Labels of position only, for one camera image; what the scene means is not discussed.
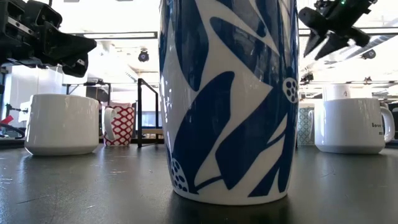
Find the red and white mug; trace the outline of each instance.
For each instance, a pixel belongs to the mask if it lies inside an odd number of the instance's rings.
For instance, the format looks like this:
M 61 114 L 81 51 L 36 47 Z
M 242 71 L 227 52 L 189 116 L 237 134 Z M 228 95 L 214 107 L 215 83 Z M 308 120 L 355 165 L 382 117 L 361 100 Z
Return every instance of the red and white mug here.
M 104 114 L 105 146 L 128 146 L 134 131 L 133 107 L 107 106 Z

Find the black cable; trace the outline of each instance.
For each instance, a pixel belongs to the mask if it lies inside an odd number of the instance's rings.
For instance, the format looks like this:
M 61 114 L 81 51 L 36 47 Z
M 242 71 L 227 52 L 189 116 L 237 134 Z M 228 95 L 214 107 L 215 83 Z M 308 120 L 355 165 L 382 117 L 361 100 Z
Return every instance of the black cable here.
M 0 123 L 0 127 L 8 128 L 8 129 L 13 130 L 13 131 L 17 132 L 18 134 L 20 134 L 21 137 L 15 137 L 16 140 L 22 139 L 22 138 L 25 137 L 25 132 L 23 130 L 20 130 L 19 128 L 15 128 L 15 127 L 13 127 L 11 125 L 2 124 L 2 123 Z

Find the robotic arm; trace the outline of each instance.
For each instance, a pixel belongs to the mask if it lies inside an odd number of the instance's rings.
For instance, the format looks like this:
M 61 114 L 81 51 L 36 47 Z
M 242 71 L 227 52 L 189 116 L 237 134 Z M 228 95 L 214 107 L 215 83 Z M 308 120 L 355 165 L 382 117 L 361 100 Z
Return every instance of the robotic arm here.
M 48 4 L 0 0 L 0 15 L 0 66 L 61 65 L 65 74 L 84 77 L 96 41 L 60 32 L 62 16 Z
M 363 15 L 369 14 L 369 6 L 377 0 L 317 0 L 316 10 L 305 7 L 300 10 L 298 18 L 311 30 L 304 57 L 318 47 L 327 36 L 326 44 L 315 57 L 318 60 L 343 47 L 348 47 L 348 41 L 365 47 L 370 37 L 354 27 L 354 23 Z

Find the red lattice pattern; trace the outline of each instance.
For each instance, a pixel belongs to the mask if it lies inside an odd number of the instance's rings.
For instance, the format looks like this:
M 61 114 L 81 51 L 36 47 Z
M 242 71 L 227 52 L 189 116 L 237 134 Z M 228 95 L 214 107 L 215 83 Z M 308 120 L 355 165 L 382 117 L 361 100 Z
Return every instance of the red lattice pattern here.
M 123 106 L 107 106 L 113 108 L 117 114 L 112 124 L 112 130 L 115 135 L 114 140 L 109 140 L 105 132 L 104 143 L 106 146 L 128 146 L 130 144 L 132 132 L 134 130 L 134 108 Z

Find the dark table surface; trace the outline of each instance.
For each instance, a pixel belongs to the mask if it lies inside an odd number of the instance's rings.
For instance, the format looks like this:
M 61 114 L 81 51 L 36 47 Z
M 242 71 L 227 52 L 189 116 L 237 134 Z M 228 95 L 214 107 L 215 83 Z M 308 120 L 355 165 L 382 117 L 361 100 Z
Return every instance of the dark table surface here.
M 0 223 L 398 223 L 398 150 L 295 153 L 288 196 L 226 207 L 172 192 L 163 146 L 71 157 L 0 151 Z

